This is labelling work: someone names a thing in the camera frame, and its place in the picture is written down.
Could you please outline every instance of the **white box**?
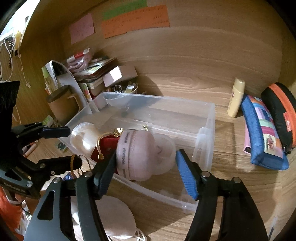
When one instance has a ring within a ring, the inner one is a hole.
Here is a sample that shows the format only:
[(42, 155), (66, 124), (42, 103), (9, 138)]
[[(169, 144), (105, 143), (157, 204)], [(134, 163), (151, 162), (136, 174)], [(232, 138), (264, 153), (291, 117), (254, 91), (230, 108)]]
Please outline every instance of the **white box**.
[(130, 80), (137, 77), (138, 74), (134, 66), (122, 65), (112, 69), (108, 74), (103, 76), (106, 87), (115, 85), (121, 81)]

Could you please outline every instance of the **book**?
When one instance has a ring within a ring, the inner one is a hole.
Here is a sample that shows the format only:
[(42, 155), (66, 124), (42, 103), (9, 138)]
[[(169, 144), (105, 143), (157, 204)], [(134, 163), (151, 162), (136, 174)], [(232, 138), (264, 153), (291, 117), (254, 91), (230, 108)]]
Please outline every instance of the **book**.
[(86, 83), (78, 83), (79, 87), (81, 88), (85, 98), (87, 99), (88, 103), (92, 101), (91, 95), (89, 93), (89, 89)]
[(103, 92), (106, 89), (105, 85), (103, 82), (101, 82), (96, 88), (89, 89), (89, 92), (94, 99), (97, 97), (101, 92)]
[(78, 82), (92, 82), (95, 79), (100, 78), (110, 70), (114, 68), (114, 60), (116, 58), (109, 58), (102, 60), (98, 66), (87, 68), (86, 70), (80, 71), (78, 73), (74, 73), (76, 80)]
[(96, 88), (98, 85), (100, 85), (101, 83), (103, 83), (103, 78), (99, 78), (97, 80), (94, 80), (92, 82), (87, 82), (86, 85), (88, 88), (90, 89), (94, 89)]

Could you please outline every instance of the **green sticky note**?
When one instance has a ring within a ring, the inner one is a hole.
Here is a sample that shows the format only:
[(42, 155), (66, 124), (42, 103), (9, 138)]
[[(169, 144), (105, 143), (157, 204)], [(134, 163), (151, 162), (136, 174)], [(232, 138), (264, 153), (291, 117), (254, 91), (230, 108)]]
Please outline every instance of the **green sticky note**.
[(103, 13), (103, 20), (108, 20), (110, 18), (113, 18), (115, 16), (118, 16), (120, 14), (134, 11), (139, 8), (147, 7), (147, 0), (136, 0), (133, 2), (126, 3), (124, 5), (121, 5), (117, 8), (108, 10)]

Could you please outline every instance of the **metal ring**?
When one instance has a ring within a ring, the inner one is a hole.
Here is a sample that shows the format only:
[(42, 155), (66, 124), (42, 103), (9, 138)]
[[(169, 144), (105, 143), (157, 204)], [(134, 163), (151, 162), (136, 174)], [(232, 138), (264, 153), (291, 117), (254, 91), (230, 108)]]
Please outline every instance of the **metal ring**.
[(120, 93), (122, 91), (121, 85), (115, 85), (113, 87), (114, 92)]

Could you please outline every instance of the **orange zipper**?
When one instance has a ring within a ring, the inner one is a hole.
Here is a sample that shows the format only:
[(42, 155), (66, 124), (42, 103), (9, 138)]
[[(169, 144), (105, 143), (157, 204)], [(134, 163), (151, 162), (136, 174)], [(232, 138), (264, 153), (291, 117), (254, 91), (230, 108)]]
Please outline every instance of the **orange zipper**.
[(289, 98), (286, 96), (286, 94), (282, 91), (282, 89), (277, 84), (273, 83), (269, 86), (269, 88), (276, 94), (280, 102), (283, 104), (286, 112), (290, 116), (289, 121), (292, 127), (292, 136), (293, 136), (292, 147), (296, 147), (296, 113), (295, 113), (294, 107), (292, 106)]

